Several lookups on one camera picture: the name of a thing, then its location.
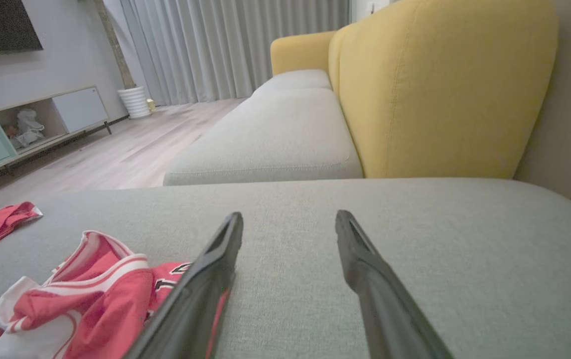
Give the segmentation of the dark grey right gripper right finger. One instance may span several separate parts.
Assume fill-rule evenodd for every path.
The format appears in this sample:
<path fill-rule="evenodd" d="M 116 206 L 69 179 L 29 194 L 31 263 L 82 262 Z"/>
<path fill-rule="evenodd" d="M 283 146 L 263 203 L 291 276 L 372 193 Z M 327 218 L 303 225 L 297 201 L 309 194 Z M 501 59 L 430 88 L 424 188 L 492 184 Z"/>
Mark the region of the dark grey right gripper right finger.
<path fill-rule="evenodd" d="M 336 235 L 343 277 L 359 299 L 370 356 L 450 359 L 443 340 L 351 212 L 337 212 Z"/>

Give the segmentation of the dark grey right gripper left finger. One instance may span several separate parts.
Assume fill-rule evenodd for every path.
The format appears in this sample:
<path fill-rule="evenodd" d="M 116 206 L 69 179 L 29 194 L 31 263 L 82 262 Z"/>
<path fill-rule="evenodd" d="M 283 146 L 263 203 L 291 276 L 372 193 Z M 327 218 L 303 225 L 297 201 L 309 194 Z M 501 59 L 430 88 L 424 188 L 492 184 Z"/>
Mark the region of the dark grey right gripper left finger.
<path fill-rule="evenodd" d="M 127 359 L 212 359 L 236 273 L 244 218 L 231 213 L 190 264 Z"/>

